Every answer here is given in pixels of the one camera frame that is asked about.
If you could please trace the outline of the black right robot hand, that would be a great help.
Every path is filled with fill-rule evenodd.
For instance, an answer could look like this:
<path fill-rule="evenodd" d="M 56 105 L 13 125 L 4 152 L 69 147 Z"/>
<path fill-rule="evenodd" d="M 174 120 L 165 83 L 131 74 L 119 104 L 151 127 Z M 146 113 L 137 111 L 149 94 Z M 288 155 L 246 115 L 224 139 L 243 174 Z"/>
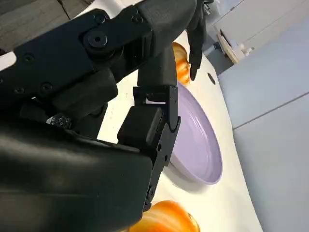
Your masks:
<path fill-rule="evenodd" d="M 181 124 L 173 41 L 194 0 L 94 9 L 14 49 L 0 73 L 0 229 L 115 232 L 149 210 Z M 103 119 L 138 72 L 117 143 L 76 126 Z"/>

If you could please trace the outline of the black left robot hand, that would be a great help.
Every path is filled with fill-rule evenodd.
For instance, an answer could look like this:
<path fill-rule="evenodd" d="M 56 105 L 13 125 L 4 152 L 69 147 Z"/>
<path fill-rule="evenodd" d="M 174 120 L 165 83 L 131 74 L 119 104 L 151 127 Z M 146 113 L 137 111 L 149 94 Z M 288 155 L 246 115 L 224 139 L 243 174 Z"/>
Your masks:
<path fill-rule="evenodd" d="M 190 79 L 195 80 L 198 69 L 202 61 L 202 47 L 204 43 L 204 35 L 206 34 L 204 1 L 197 0 L 197 7 L 193 17 L 186 28 L 187 37 L 190 46 L 189 63 Z"/>

